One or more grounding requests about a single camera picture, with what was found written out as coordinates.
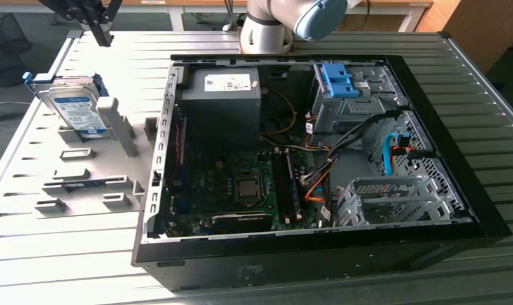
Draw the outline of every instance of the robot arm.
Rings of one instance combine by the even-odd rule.
[[[292,32],[306,41],[325,38],[337,28],[348,0],[252,0],[241,31],[244,53],[286,53]]]
[[[122,0],[39,0],[65,19],[78,20],[93,31],[99,46],[111,46],[111,22]],[[241,31],[244,53],[286,53],[292,31],[308,41],[325,38],[337,28],[348,0],[249,0],[248,21]]]
[[[111,22],[118,14],[122,0],[39,0],[59,16],[69,21],[78,20],[83,29],[93,31],[99,46],[111,46]]]

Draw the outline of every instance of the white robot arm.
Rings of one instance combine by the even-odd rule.
[[[306,41],[325,38],[345,16],[348,0],[252,0],[241,31],[241,51],[281,54],[294,34]]]

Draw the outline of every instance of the ram slot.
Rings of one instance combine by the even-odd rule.
[[[301,220],[301,205],[298,186],[292,168],[289,151],[277,149],[272,154],[273,179],[276,181],[276,196],[282,221],[290,224]]]

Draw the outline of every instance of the open computer tower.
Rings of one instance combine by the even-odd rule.
[[[510,235],[401,57],[173,57],[133,256],[166,288],[412,271]]]

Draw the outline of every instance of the metal worktable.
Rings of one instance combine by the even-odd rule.
[[[174,295],[130,265],[137,203],[110,211],[99,201],[105,191],[94,190],[63,197],[63,216],[38,213],[43,181],[63,166],[83,166],[93,177],[129,174],[147,186],[153,147],[141,123],[162,108],[170,55],[238,53],[237,34],[221,32],[117,32],[111,48],[99,48],[91,35],[70,37],[51,71],[91,69],[103,76],[141,155],[127,159],[117,142],[94,140],[79,147],[93,147],[97,157],[65,163],[58,119],[34,101],[0,162],[0,304],[513,304],[513,236],[416,273]],[[296,47],[298,53],[405,57],[513,232],[513,110],[455,42],[437,34],[351,32]]]

